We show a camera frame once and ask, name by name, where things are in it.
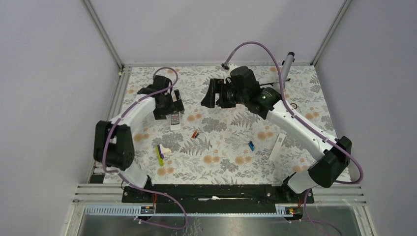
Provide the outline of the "white remote control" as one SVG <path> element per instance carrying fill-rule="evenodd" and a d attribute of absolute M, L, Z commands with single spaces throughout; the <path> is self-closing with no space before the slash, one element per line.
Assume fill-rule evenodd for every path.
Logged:
<path fill-rule="evenodd" d="M 171 131 L 178 131 L 181 129 L 181 113 L 176 112 L 170 114 L 170 130 Z"/>

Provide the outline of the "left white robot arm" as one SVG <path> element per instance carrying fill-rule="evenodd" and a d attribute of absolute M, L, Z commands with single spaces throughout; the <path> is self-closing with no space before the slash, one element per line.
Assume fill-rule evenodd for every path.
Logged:
<path fill-rule="evenodd" d="M 149 177 L 136 164 L 133 131 L 152 114 L 156 120 L 184 112 L 184 105 L 175 82 L 156 75 L 151 85 L 138 91 L 134 101 L 124 112 L 110 121 L 99 121 L 95 127 L 93 158 L 103 170 L 122 176 L 124 182 L 135 186 L 134 196 L 140 202 L 152 197 L 152 188 L 146 185 Z"/>

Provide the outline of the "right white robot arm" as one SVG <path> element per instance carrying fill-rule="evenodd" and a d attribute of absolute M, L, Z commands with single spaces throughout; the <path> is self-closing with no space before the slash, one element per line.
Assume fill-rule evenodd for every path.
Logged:
<path fill-rule="evenodd" d="M 348 167 L 352 142 L 320 130 L 308 119 L 286 104 L 273 88 L 262 88 L 254 72 L 247 66 L 229 65 L 224 79 L 210 79 L 201 105 L 223 109 L 244 105 L 248 111 L 284 129 L 304 145 L 315 163 L 307 170 L 296 172 L 283 181 L 282 196 L 293 203 L 307 189 L 331 187 Z"/>

